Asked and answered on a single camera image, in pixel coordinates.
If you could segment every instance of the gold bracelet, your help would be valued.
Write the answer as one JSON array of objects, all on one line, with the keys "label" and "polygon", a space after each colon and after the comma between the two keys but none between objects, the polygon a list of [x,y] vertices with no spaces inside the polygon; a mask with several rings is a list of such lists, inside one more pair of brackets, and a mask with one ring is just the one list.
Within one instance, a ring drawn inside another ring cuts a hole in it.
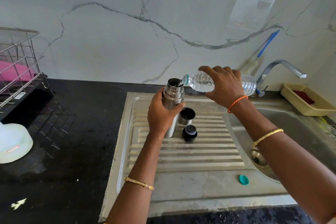
[{"label": "gold bracelet", "polygon": [[147,184],[147,183],[143,183],[143,182],[138,182],[138,181],[133,180],[133,179],[131,179],[131,178],[129,178],[129,177],[126,177],[126,178],[124,179],[124,181],[126,181],[126,182],[133,182],[133,183],[135,183],[135,184],[141,185],[142,187],[144,187],[144,188],[146,188],[146,189],[154,190],[154,187],[153,187],[152,185],[149,185],[149,184]]},{"label": "gold bracelet", "polygon": [[262,140],[264,140],[266,137],[269,137],[270,135],[273,135],[273,134],[278,133],[278,132],[283,132],[283,131],[284,131],[283,129],[278,128],[276,130],[273,130],[273,131],[269,132],[268,134],[264,135],[263,137],[260,137],[257,141],[255,141],[252,144],[252,148],[255,148],[257,146],[257,144],[260,143]]}]

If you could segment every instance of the ridged drainboard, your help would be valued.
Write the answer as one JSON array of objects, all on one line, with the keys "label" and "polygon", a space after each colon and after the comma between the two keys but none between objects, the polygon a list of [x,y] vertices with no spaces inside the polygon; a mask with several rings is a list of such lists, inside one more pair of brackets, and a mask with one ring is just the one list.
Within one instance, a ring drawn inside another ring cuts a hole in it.
[{"label": "ridged drainboard", "polygon": [[[193,125],[198,132],[196,140],[186,143],[182,138],[185,126],[178,123],[173,137],[165,138],[162,143],[157,172],[224,170],[227,167],[244,166],[221,117],[222,113],[197,110],[195,112]],[[149,132],[147,110],[134,109],[132,114],[133,130],[125,172],[131,171]]]}]

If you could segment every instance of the thermos flask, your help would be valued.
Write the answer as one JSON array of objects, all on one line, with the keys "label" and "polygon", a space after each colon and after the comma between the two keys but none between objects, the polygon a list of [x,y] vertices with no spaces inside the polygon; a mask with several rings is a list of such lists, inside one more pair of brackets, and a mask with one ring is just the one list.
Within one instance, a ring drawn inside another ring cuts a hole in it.
[{"label": "thermos flask", "polygon": [[[167,109],[174,109],[179,103],[183,102],[184,99],[184,88],[183,85],[177,86],[180,79],[171,78],[163,90],[162,104]],[[164,138],[172,137],[179,119],[179,114],[174,117],[173,124],[168,128]]]}]

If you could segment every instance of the teal bottle cap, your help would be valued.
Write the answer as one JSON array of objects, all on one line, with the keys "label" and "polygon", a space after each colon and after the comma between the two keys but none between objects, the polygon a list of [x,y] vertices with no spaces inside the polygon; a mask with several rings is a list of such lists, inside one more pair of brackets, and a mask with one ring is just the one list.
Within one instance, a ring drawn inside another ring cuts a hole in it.
[{"label": "teal bottle cap", "polygon": [[239,181],[243,185],[249,184],[249,179],[245,175],[239,175]]}]

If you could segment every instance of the yellow plastic basket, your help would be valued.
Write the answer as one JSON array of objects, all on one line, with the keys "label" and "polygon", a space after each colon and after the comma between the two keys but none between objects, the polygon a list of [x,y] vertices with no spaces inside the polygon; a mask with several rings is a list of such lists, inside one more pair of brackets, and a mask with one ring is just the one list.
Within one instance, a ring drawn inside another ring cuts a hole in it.
[{"label": "yellow plastic basket", "polygon": [[[293,90],[305,92],[315,103],[307,104]],[[306,85],[284,83],[280,93],[305,116],[325,116],[331,112],[336,112],[336,107]]]}]

